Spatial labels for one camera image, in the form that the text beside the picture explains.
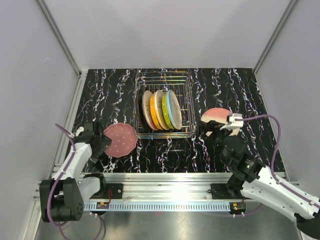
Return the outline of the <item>pink scalloped bottom plate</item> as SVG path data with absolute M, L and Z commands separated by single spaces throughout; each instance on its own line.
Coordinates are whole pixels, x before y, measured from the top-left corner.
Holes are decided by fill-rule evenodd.
M 111 139 L 111 144 L 104 150 L 109 157 L 127 156 L 137 146 L 138 137 L 130 124 L 115 123 L 108 126 L 103 133 Z

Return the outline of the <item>cream pink branch plate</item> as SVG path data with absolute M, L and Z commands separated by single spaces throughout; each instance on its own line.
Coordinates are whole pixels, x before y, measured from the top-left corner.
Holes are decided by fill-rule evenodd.
M 231 113 L 232 112 L 230 110 L 224 108 L 210 108 L 203 113 L 200 120 L 205 123 L 208 123 L 209 121 L 216 121 L 220 124 L 226 124 L 227 116 Z

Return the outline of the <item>cream pink floral plate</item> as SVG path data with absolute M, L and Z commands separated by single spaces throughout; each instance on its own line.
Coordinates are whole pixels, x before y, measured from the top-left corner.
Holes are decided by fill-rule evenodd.
M 150 110 L 150 99 L 152 97 L 152 93 L 149 90 L 145 90 L 142 95 L 142 110 L 145 117 L 145 120 L 148 124 L 148 126 L 153 130 L 157 131 L 158 128 L 153 122 L 152 116 L 151 116 L 151 110 Z

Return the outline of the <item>dark brown round plate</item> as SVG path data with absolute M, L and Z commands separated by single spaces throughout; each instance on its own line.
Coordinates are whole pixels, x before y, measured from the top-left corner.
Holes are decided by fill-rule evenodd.
M 146 90 L 146 87 L 141 86 L 139 88 L 139 90 L 137 91 L 137 113 L 138 113 L 138 120 L 139 120 L 139 123 L 140 123 L 142 129 L 145 131 L 148 131 L 149 125 L 148 125 L 146 118 L 144 116 L 143 102 L 142 102 L 142 97 L 143 97 L 145 90 Z

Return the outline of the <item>orange dotted scalloped plate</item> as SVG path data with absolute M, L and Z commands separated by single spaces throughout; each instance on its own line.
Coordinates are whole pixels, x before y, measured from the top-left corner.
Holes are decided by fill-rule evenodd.
M 154 93 L 151 95 L 149 103 L 150 103 L 151 118 L 152 118 L 152 121 L 153 121 L 154 125 L 156 126 L 156 128 L 158 130 L 163 130 L 163 128 L 161 127 L 161 125 L 160 125 L 160 123 L 158 121 L 157 114 L 156 114 L 155 94 Z

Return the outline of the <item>cream orange floral plate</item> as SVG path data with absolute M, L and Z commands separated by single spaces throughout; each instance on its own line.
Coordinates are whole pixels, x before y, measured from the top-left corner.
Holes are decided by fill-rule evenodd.
M 162 110 L 162 98 L 163 98 L 163 96 L 164 96 L 164 93 L 163 93 L 162 90 L 157 90 L 154 93 L 155 113 L 156 113 L 156 117 L 157 117 L 157 120 L 158 120 L 159 125 L 161 126 L 161 128 L 163 130 L 169 130 L 170 128 L 166 124 L 166 121 L 165 121 L 165 118 L 164 118 L 164 114 L 163 114 L 163 110 Z

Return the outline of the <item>green dotted scalloped plate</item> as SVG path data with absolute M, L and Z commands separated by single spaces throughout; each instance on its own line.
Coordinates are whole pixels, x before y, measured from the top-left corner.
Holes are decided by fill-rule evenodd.
M 174 129 L 170 117 L 169 117 L 169 112 L 168 112 L 168 107 L 167 107 L 167 98 L 166 98 L 167 94 L 165 93 L 161 99 L 161 106 L 162 106 L 162 113 L 163 113 L 163 117 L 164 117 L 164 121 L 166 123 L 166 125 L 170 128 L 170 129 Z

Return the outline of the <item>cream beige floral plate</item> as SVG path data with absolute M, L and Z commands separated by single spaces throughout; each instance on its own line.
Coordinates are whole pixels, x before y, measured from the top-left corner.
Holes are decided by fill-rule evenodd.
M 177 96 L 171 89 L 166 93 L 166 103 L 168 116 L 172 126 L 176 130 L 181 130 L 183 125 L 181 108 Z

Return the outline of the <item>metal wire dish rack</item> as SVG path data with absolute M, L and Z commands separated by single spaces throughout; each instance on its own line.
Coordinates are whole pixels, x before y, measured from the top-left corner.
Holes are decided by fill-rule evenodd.
M 138 118 L 137 92 L 141 86 L 145 86 L 152 94 L 161 90 L 166 94 L 173 90 L 180 105 L 182 116 L 182 128 L 169 130 L 143 130 Z M 140 72 L 135 77 L 135 107 L 134 107 L 134 129 L 140 139 L 168 139 L 189 138 L 196 131 L 194 100 L 190 83 L 190 75 L 187 71 L 156 71 Z

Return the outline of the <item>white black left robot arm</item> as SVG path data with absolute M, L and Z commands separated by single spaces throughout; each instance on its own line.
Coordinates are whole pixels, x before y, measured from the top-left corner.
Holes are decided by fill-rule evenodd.
M 82 218 L 85 201 L 107 195 L 108 187 L 102 174 L 91 173 L 83 180 L 79 178 L 85 164 L 97 160 L 112 140 L 104 135 L 98 121 L 84 123 L 76 134 L 60 125 L 57 127 L 66 135 L 71 147 L 60 169 L 51 179 L 41 181 L 39 196 L 42 220 L 61 227 L 65 222 Z

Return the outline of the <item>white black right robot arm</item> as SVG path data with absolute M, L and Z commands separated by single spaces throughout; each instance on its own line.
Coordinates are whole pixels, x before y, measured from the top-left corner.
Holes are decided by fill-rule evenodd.
M 285 179 L 272 168 L 253 157 L 246 144 L 229 132 L 243 126 L 241 118 L 226 124 L 215 120 L 201 121 L 200 134 L 206 136 L 209 147 L 231 172 L 226 184 L 229 197 L 243 196 L 255 200 L 290 219 L 305 235 L 320 238 L 320 199 L 310 195 Z

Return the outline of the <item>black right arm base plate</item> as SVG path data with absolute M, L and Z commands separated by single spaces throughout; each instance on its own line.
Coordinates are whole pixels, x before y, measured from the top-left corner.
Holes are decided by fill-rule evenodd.
M 251 200 L 252 198 L 241 194 L 241 189 L 241 184 L 212 183 L 207 193 L 211 194 L 213 200 Z

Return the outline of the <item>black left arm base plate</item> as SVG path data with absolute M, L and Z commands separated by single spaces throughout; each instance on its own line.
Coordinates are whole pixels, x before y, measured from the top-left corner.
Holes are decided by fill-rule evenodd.
M 124 185 L 122 183 L 107 183 L 102 191 L 101 199 L 120 200 L 123 198 Z

